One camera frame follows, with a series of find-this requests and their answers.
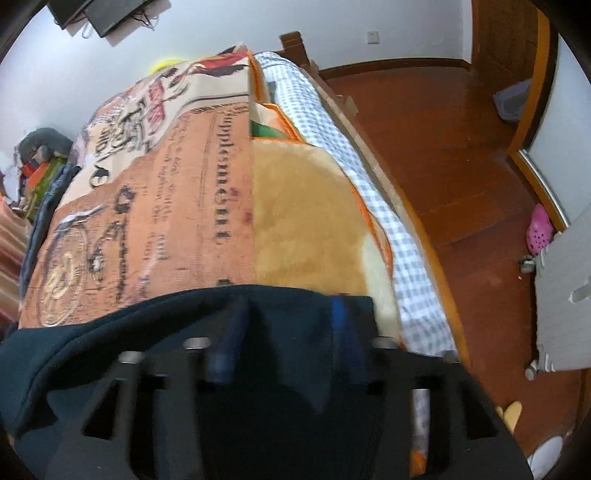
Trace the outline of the brown wooden door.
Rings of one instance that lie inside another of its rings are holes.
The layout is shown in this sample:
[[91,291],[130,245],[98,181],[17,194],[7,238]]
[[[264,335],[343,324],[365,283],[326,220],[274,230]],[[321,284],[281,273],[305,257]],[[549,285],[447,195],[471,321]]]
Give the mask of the brown wooden door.
[[538,9],[527,0],[472,2],[472,65],[479,80],[495,93],[534,72],[538,46]]

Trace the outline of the pink croc slipper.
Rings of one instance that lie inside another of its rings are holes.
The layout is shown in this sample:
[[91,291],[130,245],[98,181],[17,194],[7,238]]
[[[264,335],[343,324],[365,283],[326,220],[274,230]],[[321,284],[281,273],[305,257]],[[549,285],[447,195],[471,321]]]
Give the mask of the pink croc slipper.
[[526,244],[531,255],[537,256],[553,240],[554,227],[542,204],[537,204],[532,212],[526,231]]

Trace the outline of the grey bin on floor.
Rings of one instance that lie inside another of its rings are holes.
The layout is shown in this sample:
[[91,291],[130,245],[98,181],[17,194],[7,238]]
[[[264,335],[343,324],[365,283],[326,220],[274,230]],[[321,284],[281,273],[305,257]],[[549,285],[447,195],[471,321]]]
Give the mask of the grey bin on floor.
[[531,79],[518,82],[493,95],[493,101],[500,118],[516,123],[520,120],[529,97]]

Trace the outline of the large black wall television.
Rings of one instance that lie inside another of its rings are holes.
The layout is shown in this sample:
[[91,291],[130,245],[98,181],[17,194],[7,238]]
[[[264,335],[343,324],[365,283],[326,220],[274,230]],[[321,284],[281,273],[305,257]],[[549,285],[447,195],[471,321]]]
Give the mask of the large black wall television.
[[54,22],[61,29],[65,29],[83,15],[91,3],[92,0],[49,0],[47,7]]

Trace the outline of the wooden bed post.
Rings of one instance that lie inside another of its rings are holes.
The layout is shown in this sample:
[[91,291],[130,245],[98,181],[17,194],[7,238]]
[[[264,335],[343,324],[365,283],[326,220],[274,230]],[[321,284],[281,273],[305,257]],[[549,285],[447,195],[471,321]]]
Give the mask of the wooden bed post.
[[308,59],[307,50],[304,47],[303,38],[298,31],[284,33],[280,35],[281,49],[277,51],[281,57],[290,60],[297,65],[297,67],[310,69],[311,62]]

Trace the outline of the green patterned storage bag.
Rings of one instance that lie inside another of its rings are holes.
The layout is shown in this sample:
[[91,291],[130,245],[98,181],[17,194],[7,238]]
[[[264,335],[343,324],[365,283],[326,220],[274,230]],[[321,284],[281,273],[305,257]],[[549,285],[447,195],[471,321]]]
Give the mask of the green patterned storage bag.
[[65,163],[64,158],[52,158],[39,166],[27,179],[25,185],[26,208],[24,211],[25,217],[29,221],[34,220],[47,189]]

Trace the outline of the grey plush toy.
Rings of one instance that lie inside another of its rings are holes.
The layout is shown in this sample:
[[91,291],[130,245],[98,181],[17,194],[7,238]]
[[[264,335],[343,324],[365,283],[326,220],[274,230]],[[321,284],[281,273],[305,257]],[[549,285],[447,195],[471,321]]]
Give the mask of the grey plush toy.
[[26,135],[18,144],[17,152],[23,164],[35,161],[47,163],[52,158],[67,158],[73,142],[53,128],[43,127]]

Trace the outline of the yellow curved headboard pad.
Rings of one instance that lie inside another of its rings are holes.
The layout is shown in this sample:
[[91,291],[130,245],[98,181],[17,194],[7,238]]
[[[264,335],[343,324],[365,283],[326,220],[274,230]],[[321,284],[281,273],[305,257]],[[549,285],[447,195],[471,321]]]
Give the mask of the yellow curved headboard pad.
[[172,67],[178,63],[182,63],[182,62],[183,62],[183,59],[177,59],[177,58],[168,58],[168,59],[160,60],[150,67],[149,75],[153,75],[157,72],[160,72],[162,70],[165,70],[167,68],[170,68],[170,67]]

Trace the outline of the folded blue jeans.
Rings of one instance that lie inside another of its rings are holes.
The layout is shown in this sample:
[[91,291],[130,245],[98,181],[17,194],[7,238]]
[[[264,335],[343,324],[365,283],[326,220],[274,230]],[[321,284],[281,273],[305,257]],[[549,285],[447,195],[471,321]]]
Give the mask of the folded blue jeans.
[[80,170],[80,166],[70,162],[59,167],[55,178],[42,198],[37,216],[32,225],[32,232],[19,275],[19,294],[21,300],[23,300],[26,295],[32,274],[37,264],[40,248],[47,238],[49,225],[53,215],[67,188]]

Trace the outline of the white sliding wardrobe door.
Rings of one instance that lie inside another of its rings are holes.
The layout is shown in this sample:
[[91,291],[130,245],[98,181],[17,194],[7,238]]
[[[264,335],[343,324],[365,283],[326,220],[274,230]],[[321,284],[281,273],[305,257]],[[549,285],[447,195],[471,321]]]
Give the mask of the white sliding wardrobe door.
[[533,139],[511,157],[556,230],[568,228],[590,206],[590,81],[563,38]]

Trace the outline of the dark navy fleece pants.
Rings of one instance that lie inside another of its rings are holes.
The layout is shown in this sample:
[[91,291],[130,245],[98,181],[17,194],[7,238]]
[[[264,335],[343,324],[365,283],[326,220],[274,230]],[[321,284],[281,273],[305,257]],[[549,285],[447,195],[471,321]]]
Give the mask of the dark navy fleece pants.
[[[370,479],[386,385],[332,361],[331,297],[222,287],[165,295],[85,324],[21,329],[1,346],[1,428],[39,479]],[[249,327],[228,385],[206,378],[232,298]]]

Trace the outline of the white wall socket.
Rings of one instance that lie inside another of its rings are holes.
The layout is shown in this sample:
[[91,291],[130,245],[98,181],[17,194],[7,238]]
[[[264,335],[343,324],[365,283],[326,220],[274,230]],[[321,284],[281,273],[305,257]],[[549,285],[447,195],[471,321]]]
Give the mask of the white wall socket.
[[367,43],[370,45],[377,45],[380,43],[379,32],[370,31],[367,33]]

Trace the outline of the blue checkered bed sheet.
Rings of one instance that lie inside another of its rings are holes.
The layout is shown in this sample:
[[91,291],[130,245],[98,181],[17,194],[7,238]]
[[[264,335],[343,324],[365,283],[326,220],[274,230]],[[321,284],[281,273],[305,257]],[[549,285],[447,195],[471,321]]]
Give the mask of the blue checkered bed sheet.
[[346,103],[324,81],[279,54],[254,57],[271,101],[305,141],[331,154],[386,233],[394,255],[391,278],[406,346],[432,356],[455,350],[466,359],[462,324],[437,255],[403,192],[353,125]]

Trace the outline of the newspaper print bed blanket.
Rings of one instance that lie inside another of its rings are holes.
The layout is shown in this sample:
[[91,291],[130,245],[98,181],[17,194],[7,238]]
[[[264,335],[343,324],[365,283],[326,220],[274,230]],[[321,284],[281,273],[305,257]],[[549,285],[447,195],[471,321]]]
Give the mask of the newspaper print bed blanket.
[[368,296],[399,338],[394,255],[337,161],[270,102],[235,49],[104,103],[67,162],[18,324],[81,324],[179,291],[259,284]]

